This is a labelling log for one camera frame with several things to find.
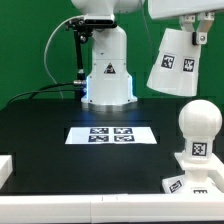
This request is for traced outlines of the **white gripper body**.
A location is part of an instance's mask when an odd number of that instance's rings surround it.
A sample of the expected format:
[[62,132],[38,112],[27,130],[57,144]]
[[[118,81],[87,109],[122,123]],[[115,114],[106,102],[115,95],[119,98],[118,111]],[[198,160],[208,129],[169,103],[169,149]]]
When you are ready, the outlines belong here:
[[148,0],[148,12],[152,19],[175,18],[222,10],[224,10],[224,0]]

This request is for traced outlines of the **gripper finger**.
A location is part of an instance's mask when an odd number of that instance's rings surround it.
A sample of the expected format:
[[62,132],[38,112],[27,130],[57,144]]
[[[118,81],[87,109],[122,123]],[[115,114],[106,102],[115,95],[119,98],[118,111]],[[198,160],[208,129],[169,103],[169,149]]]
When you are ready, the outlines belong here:
[[179,17],[179,24],[183,31],[186,32],[193,32],[194,31],[194,24],[195,16],[194,15],[183,15]]
[[214,19],[214,12],[202,12],[197,16],[199,21],[196,31],[192,34],[193,45],[205,45],[207,43],[207,34],[211,29]]

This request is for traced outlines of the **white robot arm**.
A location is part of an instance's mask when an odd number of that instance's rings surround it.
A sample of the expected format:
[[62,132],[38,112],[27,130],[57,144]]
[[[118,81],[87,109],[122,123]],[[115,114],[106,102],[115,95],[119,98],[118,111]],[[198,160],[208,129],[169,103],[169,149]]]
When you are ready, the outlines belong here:
[[135,104],[132,77],[126,68],[127,36],[115,23],[117,13],[129,13],[148,5],[153,19],[177,18],[181,28],[167,29],[152,67],[147,86],[176,95],[197,93],[201,46],[214,21],[224,11],[224,0],[71,0],[82,12],[77,21],[79,41],[93,36],[92,71],[87,76],[87,93],[81,102],[95,110],[122,110]]

